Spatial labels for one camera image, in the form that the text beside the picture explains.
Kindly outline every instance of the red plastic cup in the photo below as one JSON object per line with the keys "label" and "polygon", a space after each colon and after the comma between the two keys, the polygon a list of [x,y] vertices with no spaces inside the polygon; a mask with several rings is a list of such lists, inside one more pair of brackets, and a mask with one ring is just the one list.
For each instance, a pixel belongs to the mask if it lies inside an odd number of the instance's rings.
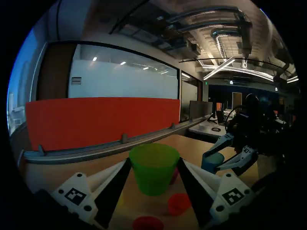
{"label": "red plastic cup", "polygon": [[164,224],[155,217],[139,217],[133,221],[133,230],[163,230]]}
{"label": "red plastic cup", "polygon": [[179,216],[191,206],[188,194],[176,193],[168,200],[168,211],[170,215]]}

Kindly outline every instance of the fluorescent light fixture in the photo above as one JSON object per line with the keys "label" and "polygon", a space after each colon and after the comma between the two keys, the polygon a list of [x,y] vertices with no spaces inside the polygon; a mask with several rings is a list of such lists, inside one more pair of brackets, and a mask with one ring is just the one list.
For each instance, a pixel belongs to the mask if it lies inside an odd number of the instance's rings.
{"label": "fluorescent light fixture", "polygon": [[[218,67],[219,66],[214,66],[214,65],[203,65],[204,69],[217,69]],[[224,67],[223,70],[250,74],[273,82],[273,76],[264,72],[259,72],[251,69],[235,68],[235,67]]]}
{"label": "fluorescent light fixture", "polygon": [[292,78],[288,79],[287,83],[295,82],[297,80],[299,80],[299,78],[298,78],[298,76],[295,76],[295,77],[292,77]]}
{"label": "fluorescent light fixture", "polygon": [[181,75],[183,75],[183,76],[185,76],[185,77],[187,77],[187,78],[190,78],[190,76],[187,75],[187,74],[185,74],[185,73],[181,73]]}
{"label": "fluorescent light fixture", "polygon": [[232,56],[231,58],[229,58],[227,61],[225,61],[223,64],[221,64],[220,66],[217,66],[217,68],[215,70],[213,70],[211,73],[207,74],[204,77],[204,80],[207,80],[209,77],[213,76],[214,74],[216,74],[217,72],[221,71],[222,69],[224,69],[225,67],[227,67],[228,65],[230,65],[231,63],[233,63],[235,61],[234,57]]}
{"label": "fluorescent light fixture", "polygon": [[199,65],[203,66],[203,64],[199,60],[197,60],[197,61],[198,61]]}

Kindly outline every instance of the wooden table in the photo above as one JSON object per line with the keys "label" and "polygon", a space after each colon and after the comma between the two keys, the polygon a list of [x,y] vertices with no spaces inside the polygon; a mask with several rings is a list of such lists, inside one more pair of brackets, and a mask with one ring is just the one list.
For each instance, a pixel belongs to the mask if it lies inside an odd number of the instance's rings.
{"label": "wooden table", "polygon": [[[179,135],[168,136],[157,141],[157,143],[176,148],[182,158],[199,167],[202,154],[213,145]],[[220,153],[225,156],[225,160],[235,154],[233,148],[230,147],[223,149]],[[83,172],[89,176],[126,159],[128,156],[128,152],[123,152],[113,156],[71,164],[27,164],[25,182],[32,192],[36,192],[38,189],[46,189],[52,192],[76,172]],[[219,171],[217,174],[221,175],[225,172],[227,171]],[[242,174],[240,179],[248,186],[255,183],[258,180],[257,162]],[[165,226],[164,229],[199,229],[191,207],[179,217],[168,214],[167,201],[175,193],[186,193],[180,176],[164,194],[149,197],[142,194],[137,188],[134,172],[131,169],[122,193],[124,204],[116,207],[109,229],[131,229],[133,220],[144,215],[159,218]]]}
{"label": "wooden table", "polygon": [[[221,131],[220,132],[216,132],[216,131],[212,131],[212,128],[220,128]],[[197,125],[192,126],[191,128],[189,128],[189,131],[192,133],[197,133],[197,134],[201,134],[201,135],[206,135],[206,136],[212,136],[212,137],[216,137],[219,138],[220,136],[223,136],[226,134],[226,130],[225,130],[225,126],[216,124],[214,122],[208,122],[208,121],[204,121],[201,122]]]}

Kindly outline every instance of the orange partition panel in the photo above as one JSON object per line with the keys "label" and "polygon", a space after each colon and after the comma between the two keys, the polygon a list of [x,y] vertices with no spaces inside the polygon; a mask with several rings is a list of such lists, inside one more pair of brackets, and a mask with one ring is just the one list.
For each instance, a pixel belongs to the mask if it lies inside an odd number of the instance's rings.
{"label": "orange partition panel", "polygon": [[178,124],[180,101],[138,97],[40,100],[26,104],[34,150],[61,150],[103,144]]}

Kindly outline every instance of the doorway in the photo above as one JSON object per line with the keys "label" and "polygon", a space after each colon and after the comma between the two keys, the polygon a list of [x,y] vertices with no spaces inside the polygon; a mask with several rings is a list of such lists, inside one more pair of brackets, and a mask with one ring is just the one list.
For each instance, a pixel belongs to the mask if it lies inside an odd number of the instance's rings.
{"label": "doorway", "polygon": [[242,93],[233,92],[233,100],[232,100],[231,109],[239,105],[242,105]]}

